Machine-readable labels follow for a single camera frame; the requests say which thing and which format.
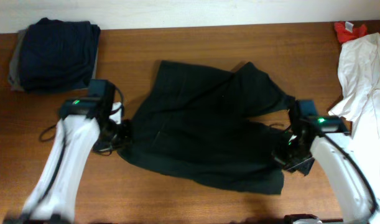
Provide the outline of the black t-shirt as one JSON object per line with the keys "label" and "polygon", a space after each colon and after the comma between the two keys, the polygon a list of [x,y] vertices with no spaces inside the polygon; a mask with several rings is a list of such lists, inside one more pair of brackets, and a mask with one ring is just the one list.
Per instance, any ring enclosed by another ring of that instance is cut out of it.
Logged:
{"label": "black t-shirt", "polygon": [[235,72],[160,63],[132,119],[128,163],[223,190],[279,195],[293,135],[254,120],[295,104],[252,63]]}

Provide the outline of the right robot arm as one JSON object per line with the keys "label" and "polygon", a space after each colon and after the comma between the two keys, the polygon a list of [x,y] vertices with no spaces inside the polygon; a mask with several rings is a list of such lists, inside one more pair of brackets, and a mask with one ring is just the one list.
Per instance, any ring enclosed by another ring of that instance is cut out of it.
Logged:
{"label": "right robot arm", "polygon": [[285,148],[274,151],[286,171],[307,175],[322,167],[340,205],[343,223],[380,223],[380,148],[372,139],[353,139],[341,124],[301,120]]}

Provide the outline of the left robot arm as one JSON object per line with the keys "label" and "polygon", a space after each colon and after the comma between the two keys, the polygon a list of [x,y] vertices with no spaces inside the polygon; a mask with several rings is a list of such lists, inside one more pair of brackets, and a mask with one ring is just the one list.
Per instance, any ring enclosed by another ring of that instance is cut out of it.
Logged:
{"label": "left robot arm", "polygon": [[59,111],[52,150],[40,179],[17,218],[4,223],[74,223],[75,202],[91,150],[106,128],[122,125],[120,102],[67,100]]}

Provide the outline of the folded navy garment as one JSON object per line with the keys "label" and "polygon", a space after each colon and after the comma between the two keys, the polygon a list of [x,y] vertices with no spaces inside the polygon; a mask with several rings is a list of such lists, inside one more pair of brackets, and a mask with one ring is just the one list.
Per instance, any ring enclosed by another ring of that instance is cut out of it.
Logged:
{"label": "folded navy garment", "polygon": [[27,92],[87,88],[93,78],[101,29],[89,21],[42,18],[28,27],[19,52],[19,80]]}

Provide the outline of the folded grey garment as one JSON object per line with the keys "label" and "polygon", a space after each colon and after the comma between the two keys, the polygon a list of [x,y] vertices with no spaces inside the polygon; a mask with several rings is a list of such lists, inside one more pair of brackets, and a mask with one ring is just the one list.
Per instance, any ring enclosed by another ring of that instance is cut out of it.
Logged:
{"label": "folded grey garment", "polygon": [[[18,31],[16,46],[9,62],[9,74],[7,80],[11,85],[11,91],[25,91],[19,78],[19,55],[26,32],[27,29]],[[60,86],[59,88],[41,88],[38,90],[32,90],[32,92],[38,94],[54,94],[72,90],[85,90],[87,88],[88,87],[85,84],[72,84],[66,87]]]}

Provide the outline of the white garment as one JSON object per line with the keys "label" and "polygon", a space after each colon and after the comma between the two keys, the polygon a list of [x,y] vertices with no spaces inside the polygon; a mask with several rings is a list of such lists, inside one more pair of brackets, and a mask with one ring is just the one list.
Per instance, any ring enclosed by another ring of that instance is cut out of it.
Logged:
{"label": "white garment", "polygon": [[[343,99],[328,113],[352,123],[349,149],[380,202],[380,34],[342,45],[338,79]],[[373,220],[380,223],[380,214]]]}

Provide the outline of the red garment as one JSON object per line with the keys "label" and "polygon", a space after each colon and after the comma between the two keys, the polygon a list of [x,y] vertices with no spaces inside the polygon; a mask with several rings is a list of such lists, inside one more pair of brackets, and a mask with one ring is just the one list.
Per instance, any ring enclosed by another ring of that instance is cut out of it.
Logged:
{"label": "red garment", "polygon": [[351,22],[335,22],[334,30],[340,44],[364,37],[368,34],[368,28],[365,24],[362,24],[360,27],[354,27],[354,24]]}

